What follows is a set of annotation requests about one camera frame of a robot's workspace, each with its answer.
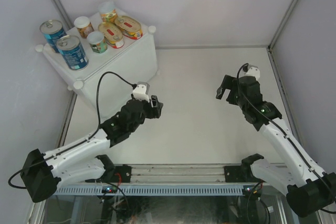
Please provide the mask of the red sardine tin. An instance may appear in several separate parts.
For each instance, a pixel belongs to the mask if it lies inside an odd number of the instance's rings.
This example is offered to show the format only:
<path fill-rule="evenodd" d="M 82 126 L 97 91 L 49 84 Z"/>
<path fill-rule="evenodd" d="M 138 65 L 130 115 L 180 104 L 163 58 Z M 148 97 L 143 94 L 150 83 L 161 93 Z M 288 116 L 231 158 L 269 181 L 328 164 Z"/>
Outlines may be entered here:
<path fill-rule="evenodd" d="M 143 36 L 141 24 L 129 16 L 119 16 L 114 24 L 130 39 L 137 40 Z"/>
<path fill-rule="evenodd" d="M 98 31 L 103 33 L 106 41 L 112 48 L 119 49 L 124 46 L 123 33 L 113 23 L 102 22 L 98 26 Z"/>

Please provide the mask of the yellow can with plastic lid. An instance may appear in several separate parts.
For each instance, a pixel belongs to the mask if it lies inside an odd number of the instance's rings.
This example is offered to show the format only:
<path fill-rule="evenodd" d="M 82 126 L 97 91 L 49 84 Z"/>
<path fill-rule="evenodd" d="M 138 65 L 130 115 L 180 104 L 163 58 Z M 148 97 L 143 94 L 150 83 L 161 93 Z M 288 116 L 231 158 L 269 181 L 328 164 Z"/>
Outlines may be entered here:
<path fill-rule="evenodd" d="M 87 36 L 87 41 L 93 52 L 102 54 L 107 50 L 107 43 L 104 34 L 100 31 L 93 31 Z"/>

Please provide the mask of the dark blue tall can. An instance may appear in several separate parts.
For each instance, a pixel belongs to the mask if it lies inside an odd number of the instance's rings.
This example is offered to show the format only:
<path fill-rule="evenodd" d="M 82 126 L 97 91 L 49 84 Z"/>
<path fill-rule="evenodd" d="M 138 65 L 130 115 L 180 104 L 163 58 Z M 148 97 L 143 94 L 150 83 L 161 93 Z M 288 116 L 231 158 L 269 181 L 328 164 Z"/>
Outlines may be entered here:
<path fill-rule="evenodd" d="M 63 36 L 57 40 L 56 47 L 71 70 L 81 70 L 88 65 L 89 60 L 79 37 L 75 35 Z"/>

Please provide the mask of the pink portrait labelled can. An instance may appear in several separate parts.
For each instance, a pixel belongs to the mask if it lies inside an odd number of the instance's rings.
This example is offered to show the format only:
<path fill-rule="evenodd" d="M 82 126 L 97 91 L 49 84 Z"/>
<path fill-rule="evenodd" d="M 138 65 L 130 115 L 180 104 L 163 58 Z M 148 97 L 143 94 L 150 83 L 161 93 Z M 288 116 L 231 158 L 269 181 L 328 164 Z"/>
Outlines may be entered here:
<path fill-rule="evenodd" d="M 86 39 L 90 33 L 94 32 L 92 23 L 86 16 L 77 17 L 74 20 L 74 26 L 77 28 L 80 36 L 84 39 Z"/>

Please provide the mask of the green can with plastic lid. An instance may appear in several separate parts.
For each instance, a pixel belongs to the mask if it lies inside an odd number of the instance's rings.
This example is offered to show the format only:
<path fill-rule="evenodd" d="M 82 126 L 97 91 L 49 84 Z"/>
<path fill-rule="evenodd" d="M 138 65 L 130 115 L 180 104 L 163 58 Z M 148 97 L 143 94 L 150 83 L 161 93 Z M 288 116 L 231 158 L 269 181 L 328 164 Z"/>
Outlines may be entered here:
<path fill-rule="evenodd" d="M 114 23 L 118 18 L 114 1 L 106 1 L 99 4 L 98 11 L 103 22 Z"/>

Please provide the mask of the light blue labelled can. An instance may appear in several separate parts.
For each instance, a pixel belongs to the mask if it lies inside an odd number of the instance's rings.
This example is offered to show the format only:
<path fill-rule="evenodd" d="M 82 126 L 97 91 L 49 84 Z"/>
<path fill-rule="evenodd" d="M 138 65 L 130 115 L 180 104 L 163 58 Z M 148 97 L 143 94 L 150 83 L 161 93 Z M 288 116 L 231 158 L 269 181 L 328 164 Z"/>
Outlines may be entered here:
<path fill-rule="evenodd" d="M 43 22 L 40 25 L 39 30 L 44 35 L 44 37 L 47 40 L 47 43 L 51 46 L 51 48 L 54 50 L 55 53 L 59 53 L 58 48 L 56 46 L 57 41 L 63 37 L 66 36 L 66 32 L 63 28 L 63 25 L 61 21 L 52 19 L 48 20 L 46 22 Z"/>

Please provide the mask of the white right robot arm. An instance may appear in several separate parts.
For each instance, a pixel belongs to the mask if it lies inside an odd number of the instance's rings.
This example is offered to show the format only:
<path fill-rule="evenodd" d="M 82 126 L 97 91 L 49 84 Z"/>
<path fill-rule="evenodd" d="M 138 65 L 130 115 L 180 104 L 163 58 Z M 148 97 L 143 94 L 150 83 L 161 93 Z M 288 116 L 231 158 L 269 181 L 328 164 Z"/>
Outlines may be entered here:
<path fill-rule="evenodd" d="M 242 160 L 242 178 L 249 182 L 258 178 L 272 185 L 299 217 L 324 211 L 334 203 L 335 173 L 327 173 L 303 149 L 276 106 L 263 100 L 257 79 L 225 75 L 216 98 L 220 100 L 225 90 L 229 90 L 226 101 L 240 107 L 245 120 L 269 141 L 287 167 L 283 172 L 254 154 Z"/>

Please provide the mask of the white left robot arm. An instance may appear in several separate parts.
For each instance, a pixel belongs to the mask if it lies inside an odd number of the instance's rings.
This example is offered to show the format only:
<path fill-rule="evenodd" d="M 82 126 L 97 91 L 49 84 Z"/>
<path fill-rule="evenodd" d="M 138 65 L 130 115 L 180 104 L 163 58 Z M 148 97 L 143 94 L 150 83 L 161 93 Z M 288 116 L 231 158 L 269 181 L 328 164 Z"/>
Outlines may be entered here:
<path fill-rule="evenodd" d="M 52 151 L 29 152 L 20 177 L 32 202 L 44 201 L 59 188 L 85 180 L 113 180 L 114 164 L 104 151 L 128 139 L 146 119 L 158 119 L 162 108 L 155 95 L 148 101 L 131 99 L 101 123 L 96 133 Z"/>

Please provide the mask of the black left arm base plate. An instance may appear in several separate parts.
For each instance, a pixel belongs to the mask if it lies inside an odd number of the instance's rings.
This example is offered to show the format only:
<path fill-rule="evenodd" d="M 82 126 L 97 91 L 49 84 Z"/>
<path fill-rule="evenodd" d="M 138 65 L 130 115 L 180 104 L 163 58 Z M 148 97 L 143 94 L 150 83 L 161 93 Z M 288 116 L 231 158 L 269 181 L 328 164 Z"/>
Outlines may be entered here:
<path fill-rule="evenodd" d="M 129 183 L 131 180 L 131 172 L 132 172 L 132 167 L 129 165 L 115 166 L 113 169 L 105 172 L 100 178 L 87 179 L 85 180 L 85 182 L 86 183 L 109 182 L 109 183 L 117 183 L 117 184 Z"/>

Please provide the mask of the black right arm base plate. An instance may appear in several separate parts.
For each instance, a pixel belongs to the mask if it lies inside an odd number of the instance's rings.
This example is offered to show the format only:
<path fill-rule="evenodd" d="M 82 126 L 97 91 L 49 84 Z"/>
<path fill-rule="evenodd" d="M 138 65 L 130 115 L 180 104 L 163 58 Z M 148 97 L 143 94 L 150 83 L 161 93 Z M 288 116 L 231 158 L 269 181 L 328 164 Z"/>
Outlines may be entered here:
<path fill-rule="evenodd" d="M 240 165 L 224 166 L 224 175 L 225 182 L 227 183 L 243 183 L 254 181 L 249 172 Z"/>

